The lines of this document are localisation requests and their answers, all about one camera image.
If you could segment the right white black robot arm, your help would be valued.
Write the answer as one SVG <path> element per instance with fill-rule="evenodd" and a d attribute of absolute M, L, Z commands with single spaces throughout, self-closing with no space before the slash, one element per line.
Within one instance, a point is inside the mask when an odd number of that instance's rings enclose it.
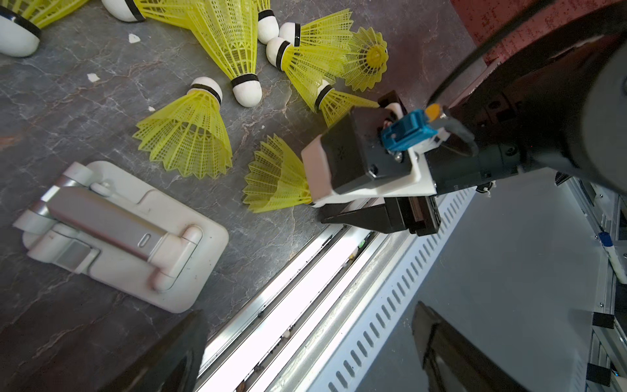
<path fill-rule="evenodd" d="M 323 223 L 433 235 L 437 197 L 541 168 L 625 194 L 625 2 L 555 29 L 445 106 L 441 92 L 500 40 L 472 52 L 424 109 L 408 111 L 391 92 L 302 151 L 313 205 L 376 201 Z"/>

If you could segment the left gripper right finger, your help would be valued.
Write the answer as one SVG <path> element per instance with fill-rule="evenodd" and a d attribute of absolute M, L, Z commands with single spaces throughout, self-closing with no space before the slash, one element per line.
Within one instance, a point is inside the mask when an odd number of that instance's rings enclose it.
<path fill-rule="evenodd" d="M 442 315 L 418 302 L 412 335 L 429 391 L 525 391 Z"/>

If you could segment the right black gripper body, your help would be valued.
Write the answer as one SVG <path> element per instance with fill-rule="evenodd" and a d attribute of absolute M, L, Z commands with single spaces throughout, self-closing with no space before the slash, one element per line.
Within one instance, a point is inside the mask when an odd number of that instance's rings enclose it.
<path fill-rule="evenodd" d="M 323 224 L 349 225 L 382 234 L 408 231 L 427 236 L 438 233 L 441 225 L 434 196 L 384 198 L 383 204 L 323 217 Z"/>

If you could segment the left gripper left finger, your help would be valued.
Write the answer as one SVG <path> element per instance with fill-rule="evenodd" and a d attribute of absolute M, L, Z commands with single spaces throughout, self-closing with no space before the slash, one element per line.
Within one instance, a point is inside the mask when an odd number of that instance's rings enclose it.
<path fill-rule="evenodd" d="M 207 345 L 207 333 L 204 312 L 190 312 L 140 359 L 101 390 L 193 391 Z"/>

